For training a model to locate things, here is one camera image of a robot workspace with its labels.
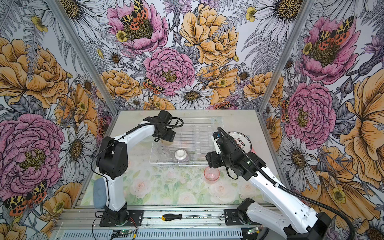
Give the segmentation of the pink glass cup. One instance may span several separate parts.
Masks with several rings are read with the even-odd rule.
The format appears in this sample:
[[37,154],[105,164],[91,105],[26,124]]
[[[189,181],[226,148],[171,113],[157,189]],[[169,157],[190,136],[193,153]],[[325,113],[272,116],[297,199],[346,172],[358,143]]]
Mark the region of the pink glass cup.
[[214,183],[220,177],[220,171],[218,169],[206,167],[204,170],[204,178],[208,183]]

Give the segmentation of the white wire dish rack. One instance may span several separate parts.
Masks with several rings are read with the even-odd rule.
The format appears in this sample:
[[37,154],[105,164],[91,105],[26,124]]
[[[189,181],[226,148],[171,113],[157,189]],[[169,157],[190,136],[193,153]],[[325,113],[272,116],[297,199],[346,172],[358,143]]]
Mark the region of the white wire dish rack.
[[[175,128],[176,135],[172,143],[159,140],[153,142],[150,163],[159,167],[192,167],[207,166],[206,154],[215,150],[212,143],[212,134],[218,127],[223,127],[221,117],[210,118],[186,118],[181,128]],[[167,146],[171,151],[172,159],[167,163],[158,162],[157,148],[161,145]],[[190,156],[187,163],[173,162],[174,153],[178,149],[184,149]]]

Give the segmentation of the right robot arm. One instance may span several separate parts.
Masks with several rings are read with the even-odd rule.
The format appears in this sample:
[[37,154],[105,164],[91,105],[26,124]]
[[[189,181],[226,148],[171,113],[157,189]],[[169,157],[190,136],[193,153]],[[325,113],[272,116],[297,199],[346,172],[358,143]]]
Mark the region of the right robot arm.
[[226,167],[259,189],[278,212],[247,198],[237,208],[240,222],[261,224],[287,240],[322,240],[331,224],[326,213],[318,213],[299,198],[281,190],[282,183],[255,153],[245,153],[231,136],[212,135],[214,151],[206,154],[211,168]]

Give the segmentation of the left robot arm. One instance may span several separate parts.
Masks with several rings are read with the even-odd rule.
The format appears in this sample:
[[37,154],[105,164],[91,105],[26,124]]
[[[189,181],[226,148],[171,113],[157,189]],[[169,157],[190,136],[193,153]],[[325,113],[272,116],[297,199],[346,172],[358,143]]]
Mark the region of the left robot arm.
[[103,218],[113,225],[122,226],[129,218],[127,202],[123,193],[123,174],[129,166],[128,151],[145,138],[151,136],[155,142],[173,142],[175,128],[184,121],[161,110],[157,116],[147,117],[133,129],[117,137],[104,137],[96,156],[99,175],[105,180],[107,194]]

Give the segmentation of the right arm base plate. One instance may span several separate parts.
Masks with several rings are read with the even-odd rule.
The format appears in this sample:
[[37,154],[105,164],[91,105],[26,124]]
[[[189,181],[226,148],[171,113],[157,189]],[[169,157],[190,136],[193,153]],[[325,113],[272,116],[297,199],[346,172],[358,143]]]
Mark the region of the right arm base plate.
[[250,223],[246,213],[238,209],[225,209],[224,218],[227,226],[245,226]]

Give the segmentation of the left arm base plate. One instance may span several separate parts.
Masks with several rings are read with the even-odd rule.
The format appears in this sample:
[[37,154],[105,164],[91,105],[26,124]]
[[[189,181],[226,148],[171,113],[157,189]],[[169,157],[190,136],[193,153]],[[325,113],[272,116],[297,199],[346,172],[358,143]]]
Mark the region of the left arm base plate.
[[140,227],[143,220],[143,210],[112,211],[107,209],[100,220],[100,227]]

